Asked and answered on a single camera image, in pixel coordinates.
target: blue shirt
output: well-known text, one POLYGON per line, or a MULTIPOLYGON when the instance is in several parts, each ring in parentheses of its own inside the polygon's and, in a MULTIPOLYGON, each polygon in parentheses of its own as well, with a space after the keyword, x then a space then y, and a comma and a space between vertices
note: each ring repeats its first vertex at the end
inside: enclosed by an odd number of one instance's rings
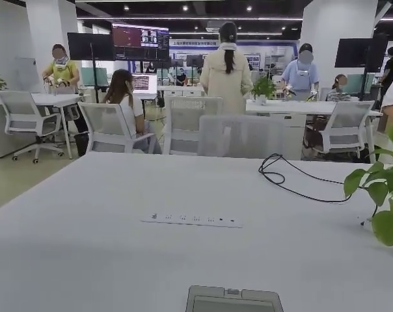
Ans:
POLYGON ((319 82, 318 70, 315 63, 305 65, 297 60, 293 60, 288 64, 282 78, 287 84, 291 85, 294 90, 311 90, 311 85, 319 82), (309 73, 299 75, 299 70, 308 70, 309 73))

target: white pillar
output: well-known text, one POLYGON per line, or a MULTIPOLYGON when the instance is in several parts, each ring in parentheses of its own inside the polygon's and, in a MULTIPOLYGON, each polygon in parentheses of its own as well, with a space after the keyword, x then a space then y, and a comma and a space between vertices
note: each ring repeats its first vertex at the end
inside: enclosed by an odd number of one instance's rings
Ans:
POLYGON ((314 48, 321 87, 331 87, 339 73, 363 73, 363 69, 335 68, 341 38, 371 38, 377 0, 313 0, 303 12, 301 44, 314 48))
POLYGON ((52 47, 68 51, 67 33, 77 33, 76 7, 67 0, 26 0, 27 16, 39 75, 51 63, 52 47))

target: white desk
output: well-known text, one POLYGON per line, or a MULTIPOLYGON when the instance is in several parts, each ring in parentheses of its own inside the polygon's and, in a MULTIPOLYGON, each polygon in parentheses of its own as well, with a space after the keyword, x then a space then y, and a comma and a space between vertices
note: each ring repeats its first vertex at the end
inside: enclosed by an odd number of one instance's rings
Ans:
MULTIPOLYGON (((0 312, 184 312, 191 285, 276 291, 285 312, 393 311, 393 248, 359 225, 373 211, 368 195, 312 202, 270 185, 260 163, 76 160, 0 208, 0 312), (231 216, 243 228, 140 222, 154 213, 231 216)), ((296 165, 338 181, 368 167, 296 165)), ((340 185, 273 169, 298 191, 343 198, 340 185)))
POLYGON ((53 94, 43 94, 43 93, 35 93, 35 94, 32 94, 32 96, 33 96, 33 99, 34 99, 34 102, 36 103, 36 105, 38 105, 38 106, 54 106, 54 107, 58 108, 59 111, 61 112, 62 126, 64 128, 68 156, 70 159, 72 159, 72 151, 71 151, 71 145, 70 145, 70 141, 69 141, 68 128, 66 126, 64 108, 67 106, 78 103, 78 101, 81 99, 81 97, 77 94, 57 94, 56 96, 54 96, 53 94))
MULTIPOLYGON (((290 135, 296 139, 296 142, 291 142, 287 148, 295 148, 299 152, 295 152, 296 159, 300 157, 303 133, 305 131, 306 115, 331 115, 336 103, 335 102, 305 102, 305 101, 282 101, 282 100, 267 100, 267 105, 258 105, 255 101, 248 99, 246 105, 246 114, 270 114, 271 116, 284 116, 291 114, 297 116, 295 126, 292 127, 293 133, 290 135)), ((371 111, 369 118, 366 120, 366 137, 369 152, 374 151, 374 137, 371 124, 371 118, 381 117, 383 114, 376 111, 371 111)), ((376 162, 374 154, 370 155, 372 163, 376 162)))

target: socket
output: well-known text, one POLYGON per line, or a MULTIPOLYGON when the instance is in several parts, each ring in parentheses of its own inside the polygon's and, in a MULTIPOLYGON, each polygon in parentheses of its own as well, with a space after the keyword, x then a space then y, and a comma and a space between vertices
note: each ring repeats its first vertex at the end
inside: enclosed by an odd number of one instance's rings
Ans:
POLYGON ((200 216, 199 214, 154 213, 144 217, 142 222, 186 224, 189 226, 215 226, 218 228, 242 228, 243 223, 235 218, 200 216))

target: desk drawer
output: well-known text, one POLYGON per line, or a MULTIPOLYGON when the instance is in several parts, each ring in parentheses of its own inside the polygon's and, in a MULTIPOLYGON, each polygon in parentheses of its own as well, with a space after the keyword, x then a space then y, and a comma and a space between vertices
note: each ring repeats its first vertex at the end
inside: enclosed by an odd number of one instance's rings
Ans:
POLYGON ((165 91, 166 96, 183 96, 183 91, 165 91))

